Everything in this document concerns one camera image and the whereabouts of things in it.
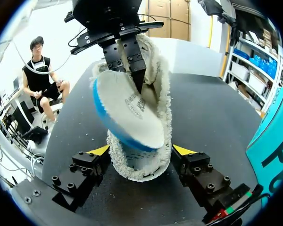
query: young man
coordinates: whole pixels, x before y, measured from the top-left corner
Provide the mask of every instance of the young man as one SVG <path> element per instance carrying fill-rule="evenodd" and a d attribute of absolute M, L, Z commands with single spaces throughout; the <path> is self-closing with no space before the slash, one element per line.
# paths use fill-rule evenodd
<path fill-rule="evenodd" d="M 52 71 L 50 59 L 42 56 L 43 44 L 44 40 L 41 36 L 32 40 L 30 50 L 33 53 L 33 57 L 27 64 L 36 71 L 50 72 Z M 53 84 L 49 82 L 49 75 L 54 80 Z M 45 112 L 48 118 L 52 122 L 55 122 L 56 119 L 49 105 L 48 98 L 57 100 L 62 92 L 62 100 L 64 102 L 69 94 L 69 82 L 59 80 L 54 72 L 49 74 L 37 74 L 24 66 L 23 86 L 24 92 L 31 96 L 33 105 L 38 107 L 40 113 Z"/>

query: white box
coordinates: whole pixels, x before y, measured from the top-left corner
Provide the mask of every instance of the white box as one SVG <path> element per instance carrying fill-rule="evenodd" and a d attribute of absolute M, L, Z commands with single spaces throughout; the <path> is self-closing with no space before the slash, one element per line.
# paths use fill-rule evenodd
<path fill-rule="evenodd" d="M 266 83 L 261 81 L 257 76 L 255 76 L 253 73 L 250 73 L 250 80 L 249 85 L 256 90 L 260 95 L 263 93 Z"/>
<path fill-rule="evenodd" d="M 236 75 L 237 77 L 239 77 L 241 80 L 246 81 L 250 72 L 249 72 L 249 70 L 246 67 L 241 66 L 241 65 L 233 62 L 233 64 L 232 64 L 232 73 L 234 75 Z"/>

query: desk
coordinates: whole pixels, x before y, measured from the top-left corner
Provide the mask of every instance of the desk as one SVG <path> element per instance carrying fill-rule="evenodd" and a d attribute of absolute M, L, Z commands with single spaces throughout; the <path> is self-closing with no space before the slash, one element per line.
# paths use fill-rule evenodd
<path fill-rule="evenodd" d="M 33 129 L 33 125 L 30 123 L 30 121 L 28 120 L 27 116 L 25 115 L 23 108 L 18 100 L 18 98 L 23 95 L 23 88 L 20 88 L 16 93 L 14 93 L 8 100 L 3 102 L 3 106 L 0 109 L 0 114 L 5 110 L 5 108 L 7 108 L 9 105 L 12 104 L 12 102 L 14 101 L 17 105 L 17 107 L 19 108 L 21 114 L 23 115 L 23 117 L 25 118 L 26 122 L 28 123 L 28 125 L 30 126 L 30 128 Z"/>
<path fill-rule="evenodd" d="M 95 111 L 89 78 L 92 65 L 72 89 L 48 142 L 42 179 L 67 169 L 71 157 L 106 144 L 107 129 Z M 261 118 L 226 83 L 216 77 L 172 74 L 171 109 L 173 143 L 194 151 L 204 151 L 211 163 L 231 177 L 232 187 L 257 184 L 245 154 Z M 254 204 L 242 217 L 250 220 L 261 204 Z M 158 226 L 199 219 L 205 210 L 184 188 L 172 165 L 164 174 L 146 183 L 120 176 L 112 165 L 102 184 L 94 188 L 85 205 L 76 213 L 111 226 Z"/>

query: polishing pad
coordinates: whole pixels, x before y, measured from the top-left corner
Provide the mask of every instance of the polishing pad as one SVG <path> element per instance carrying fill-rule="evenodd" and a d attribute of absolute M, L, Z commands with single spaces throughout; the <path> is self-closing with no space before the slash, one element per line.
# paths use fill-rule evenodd
<path fill-rule="evenodd" d="M 94 81 L 93 97 L 101 120 L 122 143 L 146 152 L 164 145 L 162 122 L 130 74 L 102 72 Z"/>

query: yellow tape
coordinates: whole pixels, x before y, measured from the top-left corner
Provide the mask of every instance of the yellow tape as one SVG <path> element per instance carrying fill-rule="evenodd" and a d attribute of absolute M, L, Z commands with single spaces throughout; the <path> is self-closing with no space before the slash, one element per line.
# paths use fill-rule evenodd
<path fill-rule="evenodd" d="M 103 147 L 100 147 L 98 149 L 95 149 L 95 150 L 91 150 L 89 152 L 86 152 L 87 154 L 90 154 L 90 153 L 93 153 L 93 154 L 96 154 L 96 155 L 102 155 L 104 154 L 105 151 L 107 151 L 109 149 L 109 145 L 105 145 Z"/>
<path fill-rule="evenodd" d="M 180 155 L 187 155 L 187 154 L 195 154 L 195 153 L 197 153 L 195 151 L 191 151 L 189 149 L 186 149 L 186 148 L 183 148 L 183 147 L 180 147 L 180 146 L 177 146 L 177 145 L 173 145 L 173 146 L 179 152 Z"/>

